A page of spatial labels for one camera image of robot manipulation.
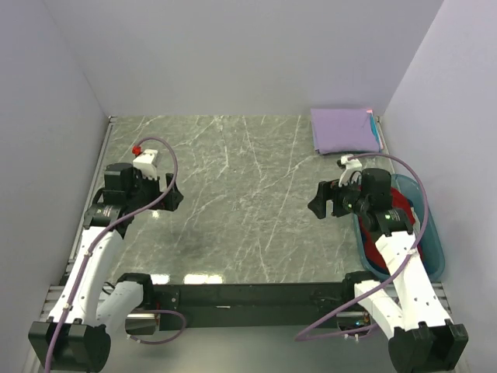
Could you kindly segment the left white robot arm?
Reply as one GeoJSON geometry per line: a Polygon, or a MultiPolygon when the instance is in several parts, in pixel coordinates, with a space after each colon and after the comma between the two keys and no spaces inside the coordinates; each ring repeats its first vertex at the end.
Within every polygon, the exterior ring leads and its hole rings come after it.
{"type": "Polygon", "coordinates": [[[132,312],[155,313],[151,276],[122,275],[105,300],[100,298],[109,266],[135,215],[147,210],[174,211],[183,195],[176,173],[160,189],[152,163],[113,163],[86,211],[77,258],[49,316],[33,322],[28,339],[46,372],[100,372],[109,357],[113,334],[132,312]]]}

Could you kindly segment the folded purple t shirt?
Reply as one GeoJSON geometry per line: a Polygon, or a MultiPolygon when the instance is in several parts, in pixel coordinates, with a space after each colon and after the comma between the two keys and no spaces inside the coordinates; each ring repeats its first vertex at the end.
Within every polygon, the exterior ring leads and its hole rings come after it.
{"type": "Polygon", "coordinates": [[[366,109],[311,109],[311,126],[321,155],[380,151],[366,109]]]}

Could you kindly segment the folded pink t shirt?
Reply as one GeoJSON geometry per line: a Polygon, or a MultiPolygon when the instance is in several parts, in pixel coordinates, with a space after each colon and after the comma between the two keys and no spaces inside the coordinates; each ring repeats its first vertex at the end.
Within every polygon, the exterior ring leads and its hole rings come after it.
{"type": "MultiPolygon", "coordinates": [[[[372,113],[374,115],[374,112],[371,109],[368,109],[367,113],[368,113],[369,116],[370,116],[370,113],[372,113]]],[[[381,141],[380,144],[378,144],[378,147],[379,147],[380,151],[382,152],[384,150],[384,141],[382,139],[380,125],[377,122],[377,118],[375,116],[374,116],[374,119],[376,121],[377,131],[378,131],[378,134],[379,134],[379,137],[380,137],[380,141],[381,141]]]]}

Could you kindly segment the folded light blue t shirt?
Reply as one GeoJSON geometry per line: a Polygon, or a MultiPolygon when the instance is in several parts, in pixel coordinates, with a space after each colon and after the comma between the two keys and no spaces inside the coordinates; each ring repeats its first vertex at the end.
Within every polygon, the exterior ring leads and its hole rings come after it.
{"type": "Polygon", "coordinates": [[[378,144],[380,144],[380,137],[379,137],[379,134],[378,134],[378,131],[377,131],[377,125],[376,125],[376,121],[374,119],[374,115],[372,113],[370,113],[370,127],[371,127],[371,131],[377,141],[378,144]]]}

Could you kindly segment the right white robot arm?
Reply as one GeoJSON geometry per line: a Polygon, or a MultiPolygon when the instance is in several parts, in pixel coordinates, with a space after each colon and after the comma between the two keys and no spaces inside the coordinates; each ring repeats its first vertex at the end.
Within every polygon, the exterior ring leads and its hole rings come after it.
{"type": "Polygon", "coordinates": [[[394,285],[396,298],[384,284],[361,280],[341,290],[345,307],[363,307],[388,339],[388,353],[397,372],[451,371],[468,342],[467,330],[452,321],[441,305],[418,251],[416,233],[408,214],[395,207],[391,174],[365,169],[359,180],[340,183],[321,181],[308,208],[317,218],[354,214],[374,239],[394,285]]]}

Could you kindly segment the black base beam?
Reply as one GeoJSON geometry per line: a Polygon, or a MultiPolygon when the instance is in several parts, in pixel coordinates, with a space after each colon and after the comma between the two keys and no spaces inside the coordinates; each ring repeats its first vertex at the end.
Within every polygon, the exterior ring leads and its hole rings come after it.
{"type": "Polygon", "coordinates": [[[189,328],[307,326],[348,301],[342,283],[155,285],[189,328]]]}

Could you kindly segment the blue plastic bin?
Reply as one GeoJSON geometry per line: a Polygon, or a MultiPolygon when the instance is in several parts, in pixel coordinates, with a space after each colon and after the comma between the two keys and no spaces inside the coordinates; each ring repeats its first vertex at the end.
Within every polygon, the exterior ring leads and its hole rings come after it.
{"type": "MultiPolygon", "coordinates": [[[[423,198],[418,183],[407,176],[392,174],[391,192],[394,198],[393,205],[402,208],[407,213],[415,234],[418,235],[424,219],[423,198]]],[[[374,247],[370,235],[363,228],[362,221],[355,215],[353,226],[358,242],[360,262],[364,270],[370,271],[380,281],[386,280],[389,277],[386,264],[374,247]]],[[[429,279],[437,282],[445,269],[445,257],[430,211],[428,211],[428,223],[418,244],[418,250],[429,279]]]]}

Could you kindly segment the red t shirt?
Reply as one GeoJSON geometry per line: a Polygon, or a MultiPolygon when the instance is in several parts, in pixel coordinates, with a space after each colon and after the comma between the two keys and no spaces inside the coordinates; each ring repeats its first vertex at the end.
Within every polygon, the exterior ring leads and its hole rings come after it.
{"type": "Polygon", "coordinates": [[[392,232],[413,233],[415,219],[408,200],[394,187],[390,186],[384,191],[375,190],[375,193],[370,193],[369,196],[379,197],[380,207],[375,206],[366,215],[357,217],[364,256],[371,268],[387,275],[387,265],[375,242],[382,235],[389,236],[392,232]]]}

